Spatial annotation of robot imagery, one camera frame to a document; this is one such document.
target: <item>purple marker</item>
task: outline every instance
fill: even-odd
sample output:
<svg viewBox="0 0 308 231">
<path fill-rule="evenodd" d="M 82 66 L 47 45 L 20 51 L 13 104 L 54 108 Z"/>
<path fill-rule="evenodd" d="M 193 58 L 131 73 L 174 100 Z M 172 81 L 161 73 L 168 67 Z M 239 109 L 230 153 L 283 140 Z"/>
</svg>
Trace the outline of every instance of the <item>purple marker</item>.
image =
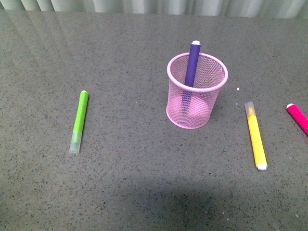
<svg viewBox="0 0 308 231">
<path fill-rule="evenodd" d="M 193 87 L 194 77 L 196 75 L 198 58 L 200 53 L 200 47 L 201 45 L 199 41 L 193 41 L 191 43 L 191 49 L 189 51 L 189 57 L 188 57 L 186 78 L 184 83 L 188 87 Z M 181 107 L 184 108 L 185 110 L 189 108 L 191 96 L 192 96 L 191 92 L 184 91 Z"/>
<path fill-rule="evenodd" d="M 187 64 L 187 71 L 186 71 L 186 78 L 185 78 L 185 85 L 188 87 L 193 87 L 194 76 L 196 75 L 198 58 L 200 53 L 200 42 L 193 41 L 191 44 L 191 49 L 189 51 L 189 58 Z"/>
</svg>

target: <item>speckled countertop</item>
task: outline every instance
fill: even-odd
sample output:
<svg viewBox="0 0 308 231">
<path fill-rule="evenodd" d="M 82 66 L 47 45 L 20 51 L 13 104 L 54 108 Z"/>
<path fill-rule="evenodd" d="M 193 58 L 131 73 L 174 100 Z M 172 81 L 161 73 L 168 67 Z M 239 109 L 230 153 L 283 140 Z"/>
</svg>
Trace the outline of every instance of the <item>speckled countertop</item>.
<svg viewBox="0 0 308 231">
<path fill-rule="evenodd" d="M 0 11 L 0 229 L 307 230 L 308 21 Z M 167 63 L 200 40 L 229 80 L 209 122 L 166 115 Z M 79 155 L 68 153 L 89 92 Z M 244 104 L 269 168 L 258 172 Z"/>
</svg>

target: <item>pink marker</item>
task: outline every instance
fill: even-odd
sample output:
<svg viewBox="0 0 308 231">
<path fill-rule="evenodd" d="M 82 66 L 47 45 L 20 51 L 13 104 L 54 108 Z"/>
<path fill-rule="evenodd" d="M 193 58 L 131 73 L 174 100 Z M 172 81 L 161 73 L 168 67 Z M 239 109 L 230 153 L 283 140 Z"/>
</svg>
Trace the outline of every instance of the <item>pink marker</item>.
<svg viewBox="0 0 308 231">
<path fill-rule="evenodd" d="M 308 136 L 308 119 L 305 117 L 305 115 L 293 103 L 287 105 L 287 111 Z"/>
</svg>

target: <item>mesh cup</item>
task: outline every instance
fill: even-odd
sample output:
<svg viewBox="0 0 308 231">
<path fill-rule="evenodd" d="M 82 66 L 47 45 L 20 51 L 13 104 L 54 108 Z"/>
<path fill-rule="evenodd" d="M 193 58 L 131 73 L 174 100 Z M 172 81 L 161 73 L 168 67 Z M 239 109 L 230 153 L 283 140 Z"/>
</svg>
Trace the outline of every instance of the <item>mesh cup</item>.
<svg viewBox="0 0 308 231">
<path fill-rule="evenodd" d="M 175 125 L 194 129 L 210 119 L 219 89 L 227 82 L 228 70 L 217 58 L 199 54 L 193 87 L 184 85 L 189 53 L 179 54 L 167 66 L 169 76 L 168 118 Z"/>
</svg>

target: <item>curtain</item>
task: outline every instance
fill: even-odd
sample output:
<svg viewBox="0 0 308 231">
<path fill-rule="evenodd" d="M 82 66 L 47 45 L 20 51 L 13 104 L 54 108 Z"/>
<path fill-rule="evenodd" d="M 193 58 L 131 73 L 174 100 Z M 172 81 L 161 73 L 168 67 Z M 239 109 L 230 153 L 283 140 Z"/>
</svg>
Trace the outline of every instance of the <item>curtain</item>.
<svg viewBox="0 0 308 231">
<path fill-rule="evenodd" d="M 0 0 L 0 9 L 308 18 L 308 0 Z"/>
</svg>

